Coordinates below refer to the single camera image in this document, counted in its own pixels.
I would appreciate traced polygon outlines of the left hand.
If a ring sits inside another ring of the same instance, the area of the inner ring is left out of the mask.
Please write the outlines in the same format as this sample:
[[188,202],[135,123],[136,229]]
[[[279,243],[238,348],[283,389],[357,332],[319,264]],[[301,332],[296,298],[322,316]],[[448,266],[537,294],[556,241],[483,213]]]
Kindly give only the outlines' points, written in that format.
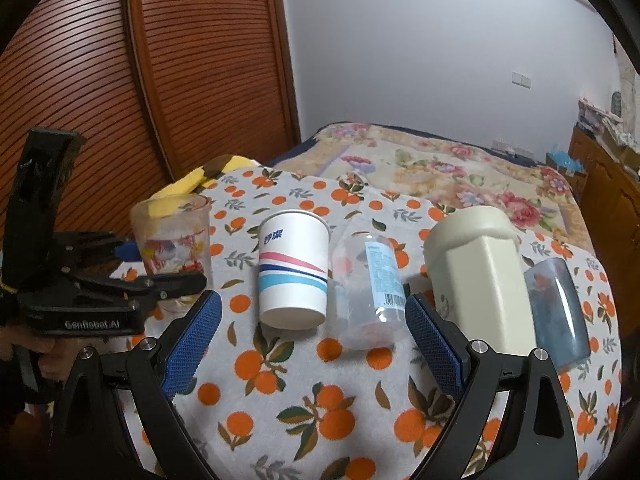
[[82,347],[79,339],[52,339],[35,335],[24,326],[4,326],[0,334],[1,359],[11,362],[16,347],[39,353],[38,361],[43,378],[64,382],[70,374]]

